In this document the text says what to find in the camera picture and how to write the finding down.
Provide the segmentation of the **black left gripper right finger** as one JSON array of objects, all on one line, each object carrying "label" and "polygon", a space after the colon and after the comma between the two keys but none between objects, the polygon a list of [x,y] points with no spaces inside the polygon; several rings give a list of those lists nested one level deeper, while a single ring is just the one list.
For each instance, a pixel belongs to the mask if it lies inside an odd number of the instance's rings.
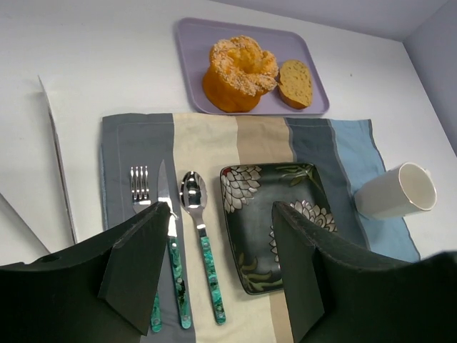
[{"label": "black left gripper right finger", "polygon": [[272,206],[295,342],[454,342],[456,253],[418,262],[363,249]]}]

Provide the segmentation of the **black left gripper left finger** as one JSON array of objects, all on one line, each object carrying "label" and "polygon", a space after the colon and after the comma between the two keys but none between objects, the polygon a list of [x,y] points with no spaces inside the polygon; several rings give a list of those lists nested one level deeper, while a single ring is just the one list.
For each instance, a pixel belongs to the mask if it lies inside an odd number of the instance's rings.
[{"label": "black left gripper left finger", "polygon": [[138,342],[148,333],[169,206],[35,262],[1,268],[3,342]]}]

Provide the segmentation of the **sliced bread piece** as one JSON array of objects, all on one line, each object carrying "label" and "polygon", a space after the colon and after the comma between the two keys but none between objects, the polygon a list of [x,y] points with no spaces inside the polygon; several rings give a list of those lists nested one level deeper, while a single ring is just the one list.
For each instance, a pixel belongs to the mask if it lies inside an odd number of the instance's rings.
[{"label": "sliced bread piece", "polygon": [[283,102],[293,109],[305,109],[312,104],[311,72],[303,62],[285,61],[279,70],[278,87]]}]

